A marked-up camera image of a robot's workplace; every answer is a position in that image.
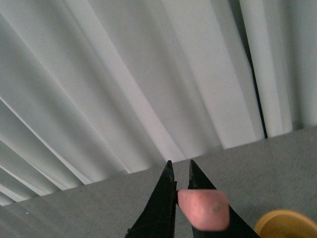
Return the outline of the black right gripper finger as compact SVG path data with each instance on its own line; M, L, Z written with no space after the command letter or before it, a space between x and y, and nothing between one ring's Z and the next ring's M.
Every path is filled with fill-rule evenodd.
M176 185L172 161L168 161L139 218L127 230L127 238L173 238Z

